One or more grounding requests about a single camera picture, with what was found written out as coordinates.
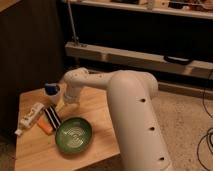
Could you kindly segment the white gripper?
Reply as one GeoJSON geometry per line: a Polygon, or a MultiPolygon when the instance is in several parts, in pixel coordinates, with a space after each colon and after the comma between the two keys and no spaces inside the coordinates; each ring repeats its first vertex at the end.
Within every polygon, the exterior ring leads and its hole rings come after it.
{"type": "Polygon", "coordinates": [[[64,107],[65,103],[78,103],[80,98],[80,92],[80,88],[67,87],[63,94],[64,101],[59,101],[55,107],[56,112],[59,112],[64,107]]]}

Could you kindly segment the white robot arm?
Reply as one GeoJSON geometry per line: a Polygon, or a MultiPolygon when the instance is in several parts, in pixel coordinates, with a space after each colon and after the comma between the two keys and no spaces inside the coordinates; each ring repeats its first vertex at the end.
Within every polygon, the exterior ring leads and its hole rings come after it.
{"type": "Polygon", "coordinates": [[[66,72],[63,100],[72,104],[87,87],[106,91],[107,104],[125,171],[174,171],[152,106],[158,92],[148,72],[119,70],[91,74],[85,68],[66,72]]]}

